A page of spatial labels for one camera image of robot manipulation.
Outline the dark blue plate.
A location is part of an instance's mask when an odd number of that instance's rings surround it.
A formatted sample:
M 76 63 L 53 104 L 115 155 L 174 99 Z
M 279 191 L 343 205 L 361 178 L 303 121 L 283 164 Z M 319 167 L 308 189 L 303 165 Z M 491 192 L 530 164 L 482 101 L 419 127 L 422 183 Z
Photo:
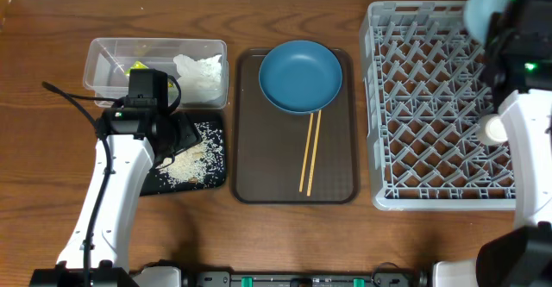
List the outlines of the dark blue plate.
M 272 105 L 297 115 L 329 105 L 343 83 L 338 58 L 315 41 L 288 41 L 273 48 L 261 62 L 258 79 Z

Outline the brown serving tray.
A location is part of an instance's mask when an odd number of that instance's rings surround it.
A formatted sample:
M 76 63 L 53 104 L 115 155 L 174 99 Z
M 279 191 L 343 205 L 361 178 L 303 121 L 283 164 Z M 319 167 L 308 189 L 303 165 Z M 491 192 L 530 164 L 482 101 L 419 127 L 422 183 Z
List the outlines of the brown serving tray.
M 311 196 L 307 185 L 317 116 L 314 115 L 303 192 L 299 182 L 310 115 L 272 105 L 259 85 L 266 49 L 250 49 L 237 61 L 232 189 L 247 204 L 344 204 L 359 190 L 354 77 L 349 55 L 334 49 L 342 88 L 322 110 Z

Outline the grey dishwasher rack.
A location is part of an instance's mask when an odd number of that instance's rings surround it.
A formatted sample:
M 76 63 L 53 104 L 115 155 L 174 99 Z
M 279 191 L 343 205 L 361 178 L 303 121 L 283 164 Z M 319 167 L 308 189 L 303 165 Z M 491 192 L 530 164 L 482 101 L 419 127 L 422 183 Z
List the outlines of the grey dishwasher rack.
M 507 145 L 486 146 L 492 113 L 483 47 L 461 2 L 375 2 L 360 29 L 373 205 L 396 211 L 512 210 Z

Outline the light blue bowl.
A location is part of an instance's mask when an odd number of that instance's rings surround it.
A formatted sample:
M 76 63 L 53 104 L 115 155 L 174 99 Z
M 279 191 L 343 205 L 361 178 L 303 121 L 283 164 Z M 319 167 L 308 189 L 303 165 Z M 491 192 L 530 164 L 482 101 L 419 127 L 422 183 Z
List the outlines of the light blue bowl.
M 502 13 L 509 2 L 510 0 L 467 0 L 463 22 L 470 36 L 484 44 L 492 15 Z

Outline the right wooden chopstick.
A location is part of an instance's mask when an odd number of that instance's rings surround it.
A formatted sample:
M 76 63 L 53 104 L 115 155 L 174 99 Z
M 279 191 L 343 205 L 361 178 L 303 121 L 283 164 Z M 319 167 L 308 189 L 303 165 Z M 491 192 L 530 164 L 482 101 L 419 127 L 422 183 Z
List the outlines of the right wooden chopstick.
M 321 126 L 321 118 L 322 117 L 322 111 L 318 110 L 317 112 L 317 124 L 315 128 L 314 133 L 314 141 L 312 146 L 312 153 L 311 153 L 311 161 L 310 161 L 310 171 L 309 171 L 309 178 L 308 178 L 308 185 L 307 185 L 307 196 L 310 197 L 312 193 L 312 185 L 314 181 L 314 171 L 316 168 L 316 159 L 317 159 L 317 147 L 318 147 L 318 140 L 319 140 L 319 134 L 320 134 L 320 126 Z

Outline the rice leftovers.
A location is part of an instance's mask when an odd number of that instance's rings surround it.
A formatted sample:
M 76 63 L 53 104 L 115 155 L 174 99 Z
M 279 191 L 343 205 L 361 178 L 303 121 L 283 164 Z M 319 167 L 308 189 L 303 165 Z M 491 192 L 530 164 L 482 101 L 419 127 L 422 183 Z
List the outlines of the rice leftovers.
M 195 124 L 202 142 L 178 155 L 165 159 L 154 176 L 160 186 L 170 190 L 216 188 L 226 179 L 223 128 L 219 121 Z

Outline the clear plastic waste bin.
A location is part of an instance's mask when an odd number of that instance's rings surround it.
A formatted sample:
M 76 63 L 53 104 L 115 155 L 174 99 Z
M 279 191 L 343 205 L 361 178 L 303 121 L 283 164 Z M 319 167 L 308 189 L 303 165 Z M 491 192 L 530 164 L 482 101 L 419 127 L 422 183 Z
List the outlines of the clear plastic waste bin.
M 182 103 L 182 109 L 222 109 L 228 100 L 229 63 L 227 45 L 222 40 L 176 38 L 96 38 L 90 44 L 83 86 L 98 97 L 119 98 L 129 92 L 129 78 L 124 75 L 136 61 L 176 78 L 173 58 L 184 54 L 194 60 L 221 54 L 223 95 L 207 103 Z

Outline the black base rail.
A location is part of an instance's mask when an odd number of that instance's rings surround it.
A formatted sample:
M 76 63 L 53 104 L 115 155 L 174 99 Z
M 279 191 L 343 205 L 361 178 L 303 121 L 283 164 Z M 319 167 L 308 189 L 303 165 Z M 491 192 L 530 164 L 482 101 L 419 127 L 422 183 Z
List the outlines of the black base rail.
M 230 268 L 194 271 L 168 260 L 145 265 L 131 273 L 140 286 L 183 287 L 430 287 L 426 271 L 400 268 L 390 263 L 370 272 L 243 272 Z

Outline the wooden chopstick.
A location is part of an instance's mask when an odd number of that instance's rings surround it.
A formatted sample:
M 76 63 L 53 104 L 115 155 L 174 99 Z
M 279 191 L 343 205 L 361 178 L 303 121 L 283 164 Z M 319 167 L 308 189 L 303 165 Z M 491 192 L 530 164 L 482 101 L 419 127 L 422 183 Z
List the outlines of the wooden chopstick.
M 320 126 L 321 126 L 321 118 L 322 117 L 322 111 L 318 110 L 317 112 L 317 124 L 315 128 L 314 133 L 314 141 L 312 146 L 312 153 L 311 153 L 311 161 L 310 161 L 310 171 L 309 171 L 309 178 L 308 178 L 308 185 L 307 185 L 307 196 L 310 197 L 312 193 L 312 185 L 314 181 L 314 171 L 316 168 L 316 159 L 317 159 L 317 147 L 318 147 L 318 140 L 319 140 L 319 134 L 320 134 Z
M 304 148 L 304 158 L 303 158 L 303 164 L 302 164 L 302 170 L 301 170 L 301 177 L 300 177 L 299 188 L 298 188 L 299 192 L 303 192 L 303 189 L 304 189 L 304 177 L 306 172 L 307 159 L 309 155 L 313 118 L 314 118 L 313 113 L 310 113 L 309 126 L 307 130 L 307 137 L 306 137 L 305 148 Z

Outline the cream white cup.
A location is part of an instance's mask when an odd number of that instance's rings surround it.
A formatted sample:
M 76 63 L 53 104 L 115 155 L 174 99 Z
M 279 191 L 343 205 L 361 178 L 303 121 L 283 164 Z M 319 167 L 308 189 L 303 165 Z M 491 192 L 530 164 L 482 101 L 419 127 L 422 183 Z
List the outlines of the cream white cup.
M 504 124 L 498 114 L 484 115 L 478 120 L 477 139 L 486 146 L 497 146 L 507 142 Z

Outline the left wooden chopstick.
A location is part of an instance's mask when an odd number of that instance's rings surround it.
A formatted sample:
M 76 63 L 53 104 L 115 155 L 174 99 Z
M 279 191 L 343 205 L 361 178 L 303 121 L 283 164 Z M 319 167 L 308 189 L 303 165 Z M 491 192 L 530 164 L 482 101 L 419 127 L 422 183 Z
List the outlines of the left wooden chopstick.
M 301 170 L 301 177 L 300 177 L 299 188 L 298 188 L 299 192 L 303 192 L 303 189 L 304 189 L 304 177 L 306 172 L 307 159 L 309 155 L 313 118 L 314 118 L 313 113 L 310 113 L 309 126 L 307 130 L 307 137 L 306 137 L 305 148 L 304 148 L 304 158 L 303 158 L 303 164 L 302 164 L 302 170 Z

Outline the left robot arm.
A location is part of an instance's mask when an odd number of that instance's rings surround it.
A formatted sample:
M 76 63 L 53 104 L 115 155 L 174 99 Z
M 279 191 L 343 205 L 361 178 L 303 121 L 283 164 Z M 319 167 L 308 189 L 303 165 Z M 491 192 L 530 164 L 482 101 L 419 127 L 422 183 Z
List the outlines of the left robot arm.
M 129 272 L 130 234 L 147 175 L 166 157 L 200 141 L 181 111 L 109 108 L 96 121 L 98 141 L 91 183 L 70 240 L 52 269 L 37 269 L 32 286 L 182 286 L 176 265 Z

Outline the white tissue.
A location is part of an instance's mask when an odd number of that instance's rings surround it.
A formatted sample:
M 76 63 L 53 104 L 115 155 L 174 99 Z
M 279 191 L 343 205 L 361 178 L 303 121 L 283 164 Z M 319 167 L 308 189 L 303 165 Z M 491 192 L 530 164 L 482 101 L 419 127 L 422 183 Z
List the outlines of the white tissue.
M 223 95 L 221 58 L 221 54 L 198 60 L 184 54 L 173 58 L 182 103 L 207 103 Z

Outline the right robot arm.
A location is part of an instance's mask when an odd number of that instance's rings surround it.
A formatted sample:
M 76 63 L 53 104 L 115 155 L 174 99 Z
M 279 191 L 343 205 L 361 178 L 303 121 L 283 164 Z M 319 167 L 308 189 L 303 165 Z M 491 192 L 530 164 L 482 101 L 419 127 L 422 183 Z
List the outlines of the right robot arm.
M 430 286 L 551 284 L 551 0 L 468 0 L 467 31 L 485 48 L 481 78 L 511 151 L 514 229 L 475 259 L 434 264 Z

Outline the yellow green snack wrapper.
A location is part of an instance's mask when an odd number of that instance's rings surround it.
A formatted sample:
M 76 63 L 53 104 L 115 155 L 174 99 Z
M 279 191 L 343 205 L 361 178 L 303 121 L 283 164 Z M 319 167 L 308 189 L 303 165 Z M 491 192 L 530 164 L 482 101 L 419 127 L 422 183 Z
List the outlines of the yellow green snack wrapper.
M 130 78 L 130 74 L 133 70 L 148 70 L 148 71 L 152 71 L 153 68 L 149 68 L 148 66 L 144 65 L 143 63 L 141 63 L 140 61 L 136 61 L 128 70 L 126 70 L 124 72 L 124 75 L 127 77 L 127 78 Z M 175 85 L 173 84 L 173 81 L 171 79 L 171 75 L 168 74 L 167 75 L 167 85 L 169 88 L 174 88 Z

